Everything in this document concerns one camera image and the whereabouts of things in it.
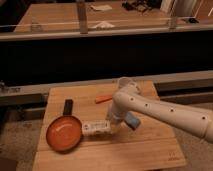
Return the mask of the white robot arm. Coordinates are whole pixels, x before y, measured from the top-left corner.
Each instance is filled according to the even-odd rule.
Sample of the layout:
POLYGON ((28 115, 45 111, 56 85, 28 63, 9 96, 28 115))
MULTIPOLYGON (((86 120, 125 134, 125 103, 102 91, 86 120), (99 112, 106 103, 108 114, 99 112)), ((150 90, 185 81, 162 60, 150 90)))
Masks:
POLYGON ((113 94, 107 119, 111 124, 120 124, 129 111, 142 113, 213 143, 213 111, 211 110, 143 97, 139 94, 138 85, 130 82, 113 94))

